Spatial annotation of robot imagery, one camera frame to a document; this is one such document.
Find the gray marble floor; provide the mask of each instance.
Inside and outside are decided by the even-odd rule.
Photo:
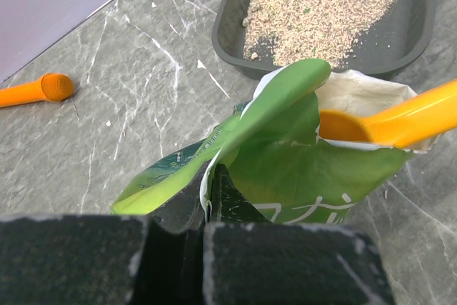
[[[219,2],[116,0],[2,84],[58,72],[78,91],[0,110],[0,213],[106,213],[144,167],[247,100],[256,82],[211,46]],[[455,18],[457,0],[439,0],[430,46],[396,81],[422,92],[455,78]],[[380,246],[399,304],[457,304],[456,154],[447,133],[351,214]]]

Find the litter box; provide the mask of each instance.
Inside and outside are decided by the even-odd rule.
[[[222,0],[212,33],[213,47],[219,57],[252,79],[280,68],[273,65],[273,52],[259,42],[254,61],[243,58],[245,28],[250,0]],[[347,69],[355,69],[380,79],[415,61],[430,42],[437,0],[396,0],[388,12],[353,45],[356,57],[349,57]]]

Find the green plastic bag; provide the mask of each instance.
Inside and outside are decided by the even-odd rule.
[[[111,207],[112,213],[152,212],[184,188],[205,161],[211,161],[201,182],[200,200],[206,211],[211,208],[214,167],[225,164],[236,188],[272,222],[343,221],[415,151],[324,140],[318,136],[319,108],[350,111],[355,100],[363,101],[367,95],[363,91],[355,100],[347,95],[357,91],[354,85],[364,90],[366,82],[375,89],[368,94],[373,101],[358,107],[362,111],[373,102],[381,105],[371,109],[376,113],[415,94],[407,86],[362,74],[332,74],[329,81],[330,76],[331,67],[319,59],[297,61],[266,75],[253,99],[237,106],[207,139],[136,176]],[[418,148],[425,151],[430,144]]]

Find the orange scoop handle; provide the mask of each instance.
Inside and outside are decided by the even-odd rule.
[[[43,78],[44,76],[27,84],[0,89],[0,108],[49,100],[41,89]]]
[[[407,147],[457,127],[457,80],[363,119],[373,141]]]

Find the orange scoop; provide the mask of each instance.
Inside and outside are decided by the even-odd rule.
[[[370,117],[320,110],[319,135],[406,148],[457,127],[457,80]]]
[[[46,74],[19,86],[0,89],[0,108],[35,101],[62,101],[73,94],[71,79],[63,74]]]

